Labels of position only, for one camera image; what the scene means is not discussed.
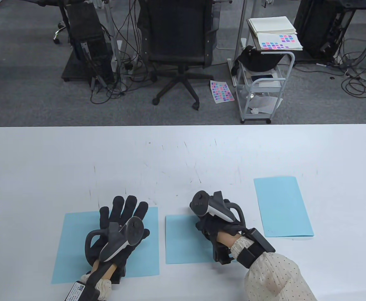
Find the gray carpet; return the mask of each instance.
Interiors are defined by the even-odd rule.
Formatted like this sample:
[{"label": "gray carpet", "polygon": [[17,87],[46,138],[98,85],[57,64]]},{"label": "gray carpet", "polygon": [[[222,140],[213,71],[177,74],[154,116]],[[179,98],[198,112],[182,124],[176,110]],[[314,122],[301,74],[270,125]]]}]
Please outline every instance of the gray carpet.
[{"label": "gray carpet", "polygon": [[[242,2],[223,4],[218,47],[236,43]],[[112,1],[114,17],[120,26],[128,11],[126,0]],[[287,15],[294,20],[299,1],[275,0],[273,6],[259,7],[258,16]],[[248,16],[251,9],[249,1]],[[160,79],[148,88],[128,93],[100,106],[89,102],[87,83],[64,83],[60,78],[70,55],[66,33],[55,45],[52,35],[60,12],[56,7],[40,7],[19,0],[0,4],[0,126],[113,126],[238,124],[236,102],[215,104],[209,86],[193,82],[200,96],[200,111],[191,108],[193,99],[182,85],[161,99],[151,99],[167,82]],[[366,12],[359,12],[347,38],[366,39]],[[365,42],[349,40],[346,51],[363,50]],[[223,63],[232,50],[214,51],[213,64]],[[303,70],[326,70],[318,66],[299,66]],[[212,66],[205,73],[218,81],[230,82],[227,65]],[[357,99],[340,89],[342,77],[323,73],[292,72],[274,124],[366,123],[366,99]],[[99,102],[104,93],[95,95]]]}]

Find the black office chair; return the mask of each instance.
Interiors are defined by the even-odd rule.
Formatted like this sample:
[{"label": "black office chair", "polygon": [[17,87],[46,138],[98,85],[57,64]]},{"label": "black office chair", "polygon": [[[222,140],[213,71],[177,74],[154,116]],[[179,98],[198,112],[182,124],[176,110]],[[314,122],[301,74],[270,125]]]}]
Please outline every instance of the black office chair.
[{"label": "black office chair", "polygon": [[190,66],[206,68],[212,63],[216,44],[221,6],[212,0],[139,0],[140,14],[137,26],[142,35],[142,57],[146,63],[177,66],[178,72],[153,71],[157,76],[173,79],[153,99],[153,105],[177,83],[181,82],[196,102],[199,98],[189,79],[213,80],[213,76],[186,72]]}]

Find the caster wheel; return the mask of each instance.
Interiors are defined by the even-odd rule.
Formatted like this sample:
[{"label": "caster wheel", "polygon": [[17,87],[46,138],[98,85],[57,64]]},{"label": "caster wheel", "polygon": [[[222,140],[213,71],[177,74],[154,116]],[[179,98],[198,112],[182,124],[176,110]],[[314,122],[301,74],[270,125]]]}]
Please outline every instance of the caster wheel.
[{"label": "caster wheel", "polygon": [[156,98],[153,99],[153,105],[154,106],[159,105],[159,98],[156,97]]},{"label": "caster wheel", "polygon": [[150,79],[151,79],[151,81],[154,83],[154,82],[156,82],[156,81],[158,80],[158,77],[157,77],[157,75],[156,75],[156,74],[151,73],[151,75],[150,75]]},{"label": "caster wheel", "polygon": [[193,105],[191,106],[193,109],[195,109],[196,111],[198,111],[198,109],[200,109],[200,104],[198,102],[193,103]]}]

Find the black wrist strap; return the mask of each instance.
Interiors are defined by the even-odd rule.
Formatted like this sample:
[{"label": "black wrist strap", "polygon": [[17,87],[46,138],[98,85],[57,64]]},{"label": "black wrist strap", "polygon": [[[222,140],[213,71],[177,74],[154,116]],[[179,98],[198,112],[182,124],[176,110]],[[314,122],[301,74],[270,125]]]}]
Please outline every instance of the black wrist strap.
[{"label": "black wrist strap", "polygon": [[256,261],[257,258],[262,255],[262,253],[275,252],[274,247],[272,247],[272,245],[265,239],[264,236],[261,235],[260,232],[258,232],[256,228],[251,228],[247,231],[244,231],[242,234],[254,242],[247,249],[243,249],[237,257],[237,261],[246,268],[250,268],[254,261]]},{"label": "black wrist strap", "polygon": [[262,248],[262,246],[260,246],[257,242],[254,242],[247,249],[244,248],[236,260],[246,268],[250,268],[254,261],[256,261],[257,258],[260,257],[264,252],[264,248]]}]

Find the wrist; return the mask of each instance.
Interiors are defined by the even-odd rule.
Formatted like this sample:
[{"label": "wrist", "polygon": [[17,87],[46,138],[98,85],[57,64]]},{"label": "wrist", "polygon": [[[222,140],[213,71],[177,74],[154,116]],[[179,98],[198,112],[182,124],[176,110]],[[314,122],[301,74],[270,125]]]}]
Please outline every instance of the wrist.
[{"label": "wrist", "polygon": [[218,236],[216,238],[217,242],[220,242],[221,244],[227,246],[228,248],[231,248],[232,245],[240,238],[242,237],[240,234],[236,234],[235,236],[232,236],[226,232],[219,232]]},{"label": "wrist", "polygon": [[[92,274],[93,272],[95,272],[98,268],[98,265],[99,265],[99,261],[96,260],[94,262],[94,264],[92,265],[92,270],[91,270],[91,273]],[[101,279],[106,279],[106,280],[110,280],[110,278],[112,277],[113,273],[116,271],[117,269],[117,266],[116,265],[111,265],[110,268],[107,270],[107,272],[102,276]]]}]

